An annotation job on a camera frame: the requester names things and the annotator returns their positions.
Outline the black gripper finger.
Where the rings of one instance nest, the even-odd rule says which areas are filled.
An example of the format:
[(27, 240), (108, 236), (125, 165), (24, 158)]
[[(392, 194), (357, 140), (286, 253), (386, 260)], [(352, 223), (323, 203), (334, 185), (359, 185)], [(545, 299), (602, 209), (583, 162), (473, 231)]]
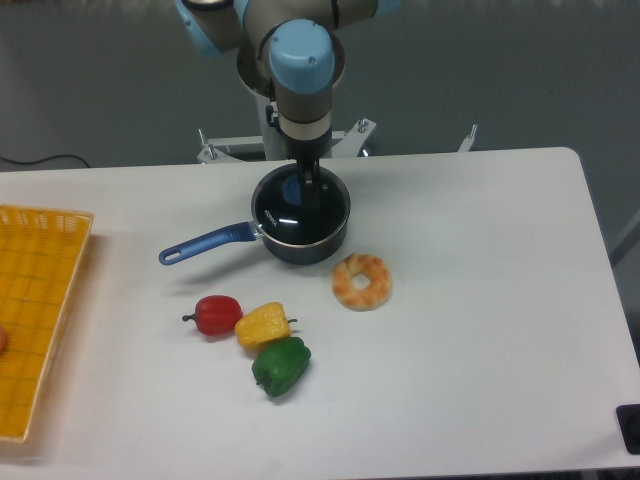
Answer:
[(319, 160), (310, 160), (304, 166), (304, 207), (316, 209), (320, 206)]
[(299, 187), (299, 204), (311, 204), (311, 162), (307, 160), (298, 160), (297, 164), (297, 183)]

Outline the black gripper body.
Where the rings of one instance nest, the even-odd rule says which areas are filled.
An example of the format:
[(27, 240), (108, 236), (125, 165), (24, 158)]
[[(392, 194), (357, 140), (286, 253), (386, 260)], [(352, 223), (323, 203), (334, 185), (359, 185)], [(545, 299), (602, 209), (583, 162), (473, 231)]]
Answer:
[(266, 106), (266, 120), (281, 138), (287, 158), (317, 161), (331, 150), (331, 111), (319, 120), (300, 123), (280, 113), (276, 103)]

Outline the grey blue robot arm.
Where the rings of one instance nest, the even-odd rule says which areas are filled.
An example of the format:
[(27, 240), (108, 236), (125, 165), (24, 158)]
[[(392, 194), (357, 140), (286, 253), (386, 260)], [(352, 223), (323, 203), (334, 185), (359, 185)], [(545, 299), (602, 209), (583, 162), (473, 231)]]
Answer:
[(263, 103), (265, 142), (297, 164), (298, 203), (319, 203), (322, 157), (332, 141), (332, 90), (344, 70), (336, 30), (398, 7), (396, 1), (178, 1), (175, 6), (205, 56), (238, 52), (245, 86)]

